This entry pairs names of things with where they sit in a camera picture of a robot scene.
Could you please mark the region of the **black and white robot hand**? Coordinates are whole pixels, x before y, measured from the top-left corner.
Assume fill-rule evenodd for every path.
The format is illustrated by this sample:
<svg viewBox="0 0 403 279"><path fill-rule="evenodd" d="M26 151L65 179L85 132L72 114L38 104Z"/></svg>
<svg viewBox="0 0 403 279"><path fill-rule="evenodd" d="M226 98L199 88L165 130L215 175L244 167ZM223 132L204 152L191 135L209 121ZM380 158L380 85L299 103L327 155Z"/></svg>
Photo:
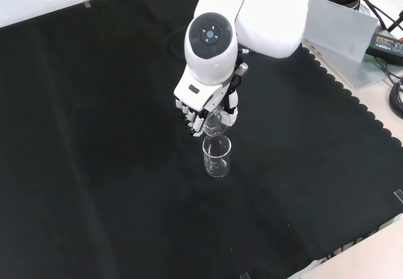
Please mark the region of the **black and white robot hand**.
<svg viewBox="0 0 403 279"><path fill-rule="evenodd" d="M190 128L190 134L199 137L210 126L211 115L223 113L224 127L235 124L238 116L238 94L236 88L241 84L242 76L237 72L224 83L206 85L197 81L185 67L182 78L174 89L175 105L180 109Z"/></svg>

